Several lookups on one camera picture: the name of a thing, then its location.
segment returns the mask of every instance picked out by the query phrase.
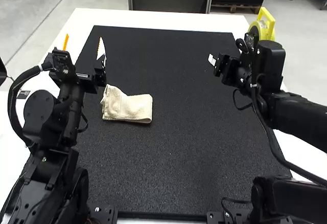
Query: folded towel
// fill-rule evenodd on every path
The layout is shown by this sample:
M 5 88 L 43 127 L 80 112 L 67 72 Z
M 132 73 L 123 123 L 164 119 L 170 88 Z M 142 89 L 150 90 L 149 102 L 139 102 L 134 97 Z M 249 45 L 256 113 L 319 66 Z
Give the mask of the folded towel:
M 107 84 L 102 104 L 103 120 L 123 120 L 138 123 L 152 121 L 152 96 L 127 96 L 119 88 Z

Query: table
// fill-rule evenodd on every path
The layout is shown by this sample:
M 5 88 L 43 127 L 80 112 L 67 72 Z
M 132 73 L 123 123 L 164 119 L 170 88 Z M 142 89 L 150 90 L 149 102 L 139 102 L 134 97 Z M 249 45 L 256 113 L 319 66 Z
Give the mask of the table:
M 218 15 L 218 14 L 183 14 L 183 13 L 162 13 L 145 11 L 119 11 L 100 9 L 76 9 L 53 44 L 53 47 L 61 48 L 66 33 L 69 34 L 67 50 L 70 52 L 72 61 L 75 62 L 81 52 L 84 43 L 93 25 L 127 27 L 127 28 L 150 28 L 170 29 L 188 31 L 208 32 L 232 32 L 235 38 L 243 38 L 249 25 L 245 17 L 240 15 Z M 33 91 L 46 89 L 54 96 L 59 94 L 59 88 L 53 83 L 47 73 L 41 73 L 29 80 L 23 90 Z M 7 96 L 6 92 L 0 92 L 0 104 L 2 109 L 2 129 L 0 134 L 0 175 L 5 181 L 0 181 L 0 205 L 3 205 L 12 186 L 21 173 L 21 170 L 29 156 L 29 151 L 24 143 L 18 138 L 10 127 L 7 117 Z M 17 113 L 20 122 L 23 123 L 22 111 L 26 100 L 17 100 Z M 303 142 L 302 140 L 275 131 L 282 152 L 290 162 L 327 179 L 327 172 L 324 166 L 327 163 L 327 155 Z M 292 173 L 297 180 L 305 178 Z

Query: rubber mat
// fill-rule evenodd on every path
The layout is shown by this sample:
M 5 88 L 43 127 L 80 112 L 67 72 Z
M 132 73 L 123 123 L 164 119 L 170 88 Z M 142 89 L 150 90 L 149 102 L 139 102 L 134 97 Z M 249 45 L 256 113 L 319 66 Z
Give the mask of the rubber mat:
M 89 201 L 119 211 L 204 215 L 221 210 L 223 196 L 249 199 L 255 176 L 289 174 L 253 111 L 238 111 L 233 88 L 213 75 L 209 53 L 239 55 L 231 33 L 95 26 L 77 72 L 92 69 L 99 36 L 107 82 L 127 95 L 150 94 L 153 120 L 103 121 L 104 89 L 86 95 L 89 128 L 77 149 L 89 172 Z M 249 100 L 237 96 L 237 102 Z

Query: wooden pallet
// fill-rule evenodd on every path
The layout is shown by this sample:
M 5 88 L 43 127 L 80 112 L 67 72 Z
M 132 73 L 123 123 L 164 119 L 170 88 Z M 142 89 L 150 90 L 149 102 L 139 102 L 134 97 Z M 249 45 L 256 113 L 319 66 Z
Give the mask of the wooden pallet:
M 230 8 L 230 13 L 235 13 L 236 8 L 249 8 L 253 11 L 253 13 L 258 14 L 261 6 L 252 6 L 252 5 L 236 5 L 236 4 L 212 4 L 213 7 L 225 7 Z

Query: floor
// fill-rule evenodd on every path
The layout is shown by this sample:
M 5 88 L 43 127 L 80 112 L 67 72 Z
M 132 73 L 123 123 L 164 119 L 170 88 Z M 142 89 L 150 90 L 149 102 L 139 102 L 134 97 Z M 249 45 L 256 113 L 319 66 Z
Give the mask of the floor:
M 127 0 L 0 0 L 0 55 L 8 73 L 17 77 L 37 64 L 76 7 L 128 9 Z M 287 53 L 284 82 L 293 93 L 327 105 L 327 12 L 320 0 L 264 0 L 276 19 L 276 41 Z M 229 13 L 212 9 L 212 13 Z M 237 10 L 251 23 L 250 10 Z M 6 81 L 0 90 L 8 89 Z

